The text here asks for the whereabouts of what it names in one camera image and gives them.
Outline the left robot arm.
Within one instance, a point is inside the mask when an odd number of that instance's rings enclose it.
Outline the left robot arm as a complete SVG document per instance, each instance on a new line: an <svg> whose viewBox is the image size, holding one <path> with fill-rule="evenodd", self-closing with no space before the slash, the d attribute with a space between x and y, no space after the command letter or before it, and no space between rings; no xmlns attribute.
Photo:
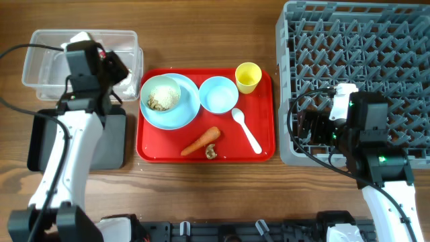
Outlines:
<svg viewBox="0 0 430 242"><path fill-rule="evenodd" d="M94 223L85 214L85 186L96 146L111 111L113 86L128 76L119 56L99 53L100 47L68 47L70 75L56 105L57 115L36 112L57 125L54 145L42 181L25 210L8 221L13 241L133 241L137 223L130 215L110 216Z"/></svg>

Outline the pale green bowl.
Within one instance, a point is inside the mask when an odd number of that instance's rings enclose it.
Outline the pale green bowl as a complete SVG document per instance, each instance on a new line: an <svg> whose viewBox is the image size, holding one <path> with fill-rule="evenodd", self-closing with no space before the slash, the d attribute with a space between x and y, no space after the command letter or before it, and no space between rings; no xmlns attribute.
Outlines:
<svg viewBox="0 0 430 242"><path fill-rule="evenodd" d="M168 112L179 104L181 88L172 77L157 75L147 79L140 89L141 104L154 112Z"/></svg>

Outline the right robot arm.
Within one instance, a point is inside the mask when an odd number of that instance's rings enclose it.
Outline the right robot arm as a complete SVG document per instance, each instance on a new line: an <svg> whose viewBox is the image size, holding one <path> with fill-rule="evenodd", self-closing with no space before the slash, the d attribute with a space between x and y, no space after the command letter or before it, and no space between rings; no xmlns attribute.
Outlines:
<svg viewBox="0 0 430 242"><path fill-rule="evenodd" d="M346 158L347 170L310 153L306 156L356 181L380 241L423 241L411 164L400 147L388 143L385 97L363 91L342 94L333 88L323 91L333 99L331 111L298 112L298 136L310 134L313 143L334 146Z"/></svg>

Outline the white tissue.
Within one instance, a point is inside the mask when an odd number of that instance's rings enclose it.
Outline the white tissue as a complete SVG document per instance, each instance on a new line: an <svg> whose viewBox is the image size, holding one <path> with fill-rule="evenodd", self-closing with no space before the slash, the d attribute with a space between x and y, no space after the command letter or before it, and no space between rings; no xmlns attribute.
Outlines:
<svg viewBox="0 0 430 242"><path fill-rule="evenodd" d="M130 69L127 77L114 85L114 92L118 95L130 95L134 92L133 72Z"/></svg>

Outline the light blue bowl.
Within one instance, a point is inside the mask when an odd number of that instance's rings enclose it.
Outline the light blue bowl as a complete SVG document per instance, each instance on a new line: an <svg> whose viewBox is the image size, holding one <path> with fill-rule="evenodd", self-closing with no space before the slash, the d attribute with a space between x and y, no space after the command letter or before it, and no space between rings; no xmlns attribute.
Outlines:
<svg viewBox="0 0 430 242"><path fill-rule="evenodd" d="M236 106L239 91L229 78L215 76L200 85L199 97L204 109L213 114L224 114Z"/></svg>

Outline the rice and food leftovers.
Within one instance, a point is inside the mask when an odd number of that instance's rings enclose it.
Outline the rice and food leftovers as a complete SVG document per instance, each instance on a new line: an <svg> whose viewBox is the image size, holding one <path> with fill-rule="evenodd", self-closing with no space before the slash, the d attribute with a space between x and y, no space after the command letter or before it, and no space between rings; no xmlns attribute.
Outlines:
<svg viewBox="0 0 430 242"><path fill-rule="evenodd" d="M179 102L180 94L170 86L155 87L148 95L146 104L154 111L167 111Z"/></svg>

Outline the yellow plastic cup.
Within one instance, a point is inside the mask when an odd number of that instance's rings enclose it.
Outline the yellow plastic cup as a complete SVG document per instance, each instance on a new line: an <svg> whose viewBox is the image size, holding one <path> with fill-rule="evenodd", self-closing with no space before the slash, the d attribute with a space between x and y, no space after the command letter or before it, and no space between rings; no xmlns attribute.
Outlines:
<svg viewBox="0 0 430 242"><path fill-rule="evenodd" d="M260 67L251 62L240 64L235 71L236 86L243 94L252 93L262 78Z"/></svg>

